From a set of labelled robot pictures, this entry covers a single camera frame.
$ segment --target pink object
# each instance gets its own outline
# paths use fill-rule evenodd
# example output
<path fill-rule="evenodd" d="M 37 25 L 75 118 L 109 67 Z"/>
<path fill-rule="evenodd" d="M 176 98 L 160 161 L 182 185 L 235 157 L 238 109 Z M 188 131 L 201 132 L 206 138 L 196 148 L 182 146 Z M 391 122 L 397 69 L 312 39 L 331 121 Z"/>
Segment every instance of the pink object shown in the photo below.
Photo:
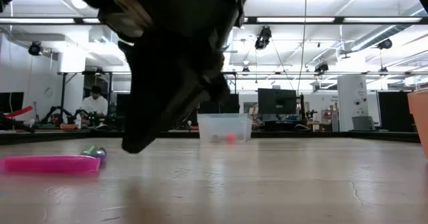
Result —
<path fill-rule="evenodd" d="M 235 135 L 234 134 L 227 134 L 226 139 L 229 142 L 234 142 L 235 141 Z"/>
<path fill-rule="evenodd" d="M 94 173 L 100 159 L 82 155 L 10 156 L 0 160 L 5 172 Z"/>

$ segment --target computer monitor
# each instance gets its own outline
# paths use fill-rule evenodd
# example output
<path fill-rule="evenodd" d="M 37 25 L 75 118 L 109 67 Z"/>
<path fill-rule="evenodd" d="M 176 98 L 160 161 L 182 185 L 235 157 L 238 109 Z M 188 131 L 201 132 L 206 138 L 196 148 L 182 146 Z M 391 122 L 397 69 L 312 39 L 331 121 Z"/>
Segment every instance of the computer monitor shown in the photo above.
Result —
<path fill-rule="evenodd" d="M 130 94 L 118 94 L 116 99 L 116 116 L 126 116 L 129 109 Z"/>
<path fill-rule="evenodd" d="M 24 92 L 0 93 L 0 112 L 11 113 L 20 110 L 23 102 Z"/>
<path fill-rule="evenodd" d="M 259 114 L 296 114 L 294 90 L 258 89 Z"/>

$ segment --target white shirt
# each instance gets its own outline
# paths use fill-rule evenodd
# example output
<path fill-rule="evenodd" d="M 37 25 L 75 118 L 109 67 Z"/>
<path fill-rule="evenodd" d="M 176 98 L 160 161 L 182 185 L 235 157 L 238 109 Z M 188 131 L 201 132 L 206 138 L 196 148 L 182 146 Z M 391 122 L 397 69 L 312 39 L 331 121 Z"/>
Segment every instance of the white shirt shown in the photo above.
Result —
<path fill-rule="evenodd" d="M 92 96 L 83 99 L 82 109 L 88 113 L 97 112 L 107 115 L 107 108 L 107 100 L 102 96 L 98 97 L 96 100 Z"/>

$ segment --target transparent plastic bin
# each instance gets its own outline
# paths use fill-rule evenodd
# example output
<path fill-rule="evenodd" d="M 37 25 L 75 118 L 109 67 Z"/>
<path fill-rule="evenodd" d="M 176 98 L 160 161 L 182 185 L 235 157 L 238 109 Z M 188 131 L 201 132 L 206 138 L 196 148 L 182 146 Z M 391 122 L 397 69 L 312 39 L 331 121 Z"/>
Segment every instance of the transparent plastic bin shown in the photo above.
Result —
<path fill-rule="evenodd" d="M 198 114 L 199 136 L 202 142 L 224 142 L 228 134 L 235 142 L 251 138 L 252 119 L 248 114 Z"/>

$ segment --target fluorescent light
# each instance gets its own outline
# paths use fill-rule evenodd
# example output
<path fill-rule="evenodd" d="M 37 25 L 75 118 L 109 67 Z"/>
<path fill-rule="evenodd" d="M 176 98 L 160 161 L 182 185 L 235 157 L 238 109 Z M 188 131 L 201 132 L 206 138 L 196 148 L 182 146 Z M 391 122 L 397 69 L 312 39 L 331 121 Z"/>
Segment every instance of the fluorescent light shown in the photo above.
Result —
<path fill-rule="evenodd" d="M 422 17 L 345 17 L 345 23 L 418 23 L 422 20 Z"/>
<path fill-rule="evenodd" d="M 113 72 L 113 75 L 131 75 L 131 72 Z"/>
<path fill-rule="evenodd" d="M 269 23 L 332 23 L 334 17 L 258 17 L 257 22 Z"/>
<path fill-rule="evenodd" d="M 105 36 L 101 36 L 102 40 L 104 40 L 106 43 L 110 43 L 110 40 L 107 39 Z"/>
<path fill-rule="evenodd" d="M 334 17 L 307 17 L 306 23 L 332 23 Z"/>
<path fill-rule="evenodd" d="M 254 74 L 268 75 L 268 74 L 275 74 L 275 72 L 236 72 L 236 74 L 243 74 L 243 75 L 254 75 Z"/>
<path fill-rule="evenodd" d="M 24 23 L 24 24 L 50 24 L 50 23 L 57 23 L 57 24 L 70 24 L 75 23 L 74 19 L 72 18 L 0 18 L 0 23 L 8 23 L 8 24 L 14 24 L 14 23 Z"/>
<path fill-rule="evenodd" d="M 101 23 L 99 19 L 96 18 L 85 18 L 83 19 L 83 22 L 85 23 Z"/>
<path fill-rule="evenodd" d="M 84 9 L 88 6 L 88 4 L 83 0 L 72 0 L 72 4 L 77 9 Z"/>

